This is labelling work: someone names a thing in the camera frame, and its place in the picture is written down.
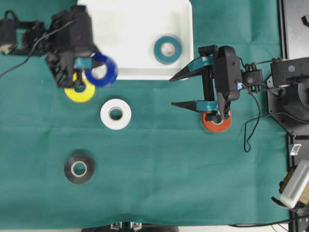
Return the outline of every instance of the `white tray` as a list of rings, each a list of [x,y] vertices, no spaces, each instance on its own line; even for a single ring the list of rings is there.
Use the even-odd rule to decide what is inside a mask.
[[[94,42],[119,69],[118,80],[168,80],[193,60],[192,6],[189,0],[79,0],[92,18]],[[182,54],[159,63],[155,42],[176,37]]]

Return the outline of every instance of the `black mounting plate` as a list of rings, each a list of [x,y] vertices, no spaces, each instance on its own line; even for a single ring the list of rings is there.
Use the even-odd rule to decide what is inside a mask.
[[[272,86],[272,77],[267,79],[267,85],[269,87]],[[284,91],[286,96],[292,96],[291,99],[285,97],[285,100],[288,102],[283,102],[284,100],[282,98],[276,97],[271,91],[267,92],[268,112],[270,114],[284,112],[300,120],[309,121],[309,110],[304,106],[302,107],[300,101],[296,102],[293,99],[294,97],[298,97],[297,87],[288,87]],[[293,109],[295,112],[291,113],[291,111],[287,111],[287,108]],[[273,117],[289,134],[293,136],[309,135],[309,124],[298,122],[286,115],[274,115]]]

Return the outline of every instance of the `green fabric surface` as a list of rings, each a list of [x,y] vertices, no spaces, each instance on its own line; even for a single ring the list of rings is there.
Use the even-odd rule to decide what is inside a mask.
[[[74,0],[1,0],[0,14],[43,20]],[[245,62],[280,56],[276,0],[191,0],[195,53],[199,46],[231,45]],[[0,56],[1,72],[25,57]],[[269,65],[261,66],[264,77]],[[249,154],[244,122],[257,116],[248,93],[232,102],[224,133],[203,129],[200,115],[170,105],[201,100],[202,81],[116,81],[77,104],[56,88],[44,57],[31,58],[0,79],[0,229],[85,228],[117,221],[207,225],[266,223],[288,218],[271,201],[286,171],[285,132],[262,119]],[[107,129],[105,101],[132,109],[123,130]],[[258,95],[267,112],[266,94]],[[95,162],[82,185],[63,172],[72,151]]]

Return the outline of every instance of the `white electronic device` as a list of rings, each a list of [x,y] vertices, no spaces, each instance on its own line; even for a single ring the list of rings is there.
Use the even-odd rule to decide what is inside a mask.
[[[309,161],[302,159],[284,188],[280,201],[293,209],[309,182]]]

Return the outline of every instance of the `tape roll core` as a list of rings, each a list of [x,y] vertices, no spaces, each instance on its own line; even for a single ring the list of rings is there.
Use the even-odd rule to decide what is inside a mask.
[[[76,173],[74,168],[77,164],[82,164],[84,166],[83,173]],[[64,165],[65,176],[70,182],[75,184],[82,184],[88,181],[92,177],[94,170],[95,166],[93,160],[81,150],[75,151]]]
[[[175,54],[175,46],[171,43],[164,43],[161,45],[161,53],[166,57],[171,57]]]
[[[121,116],[119,117],[119,119],[114,119],[114,118],[111,116],[111,113],[112,113],[113,110],[119,110],[119,111],[121,112]],[[120,109],[119,107],[116,106],[116,107],[113,107],[112,109],[109,110],[108,115],[109,115],[109,117],[110,117],[111,120],[118,121],[118,120],[120,120],[120,119],[123,117],[124,112],[122,111],[122,109]]]

